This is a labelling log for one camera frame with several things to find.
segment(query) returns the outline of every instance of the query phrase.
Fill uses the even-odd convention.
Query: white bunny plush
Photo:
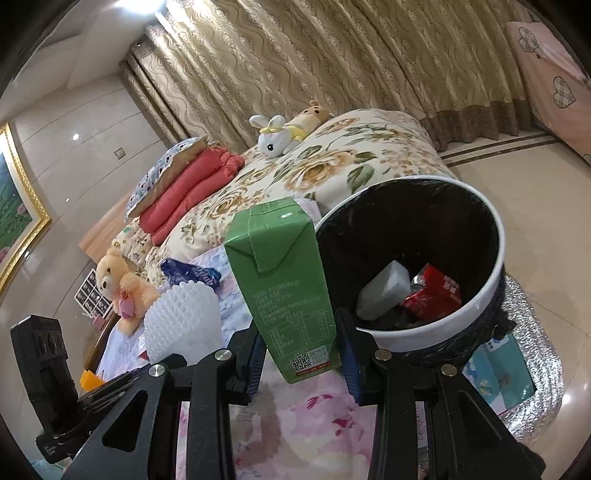
[[[306,137],[304,131],[296,132],[294,127],[286,125],[283,115],[276,115],[271,120],[264,115],[253,115],[249,122],[253,127],[261,129],[258,149],[268,158],[285,155],[297,147]]]
[[[285,123],[283,115],[276,115],[269,120],[264,115],[253,115],[249,122],[260,128],[258,149],[268,158],[285,155],[330,118],[329,111],[311,100],[310,106],[290,122]]]

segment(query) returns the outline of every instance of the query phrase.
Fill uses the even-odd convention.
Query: teddy bear
[[[131,336],[160,293],[150,283],[129,271],[121,251],[109,247],[96,266],[96,285],[100,293],[113,302],[120,315],[117,329]]]

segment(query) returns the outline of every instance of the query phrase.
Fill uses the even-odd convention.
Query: teddy bear head
[[[116,299],[119,295],[119,282],[128,271],[129,268],[121,251],[118,248],[109,247],[106,255],[96,266],[96,286],[100,293],[111,301]]]
[[[317,100],[311,100],[310,106],[304,110],[300,115],[314,115],[321,124],[326,122],[330,118],[330,112],[321,106]]]

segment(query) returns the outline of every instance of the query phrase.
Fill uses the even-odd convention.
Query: wooden bed frame
[[[104,257],[107,248],[111,246],[113,239],[125,227],[125,207],[131,196],[132,190],[123,195],[111,209],[102,216],[84,235],[78,246],[88,255],[92,261],[98,263]],[[105,353],[107,340],[111,330],[119,320],[119,316],[111,310],[105,319],[106,323],[100,333],[88,340],[85,349],[84,369],[96,373],[100,359]]]

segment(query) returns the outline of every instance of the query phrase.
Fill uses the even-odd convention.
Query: ceiling light
[[[119,0],[116,6],[141,15],[156,13],[164,5],[164,0]]]

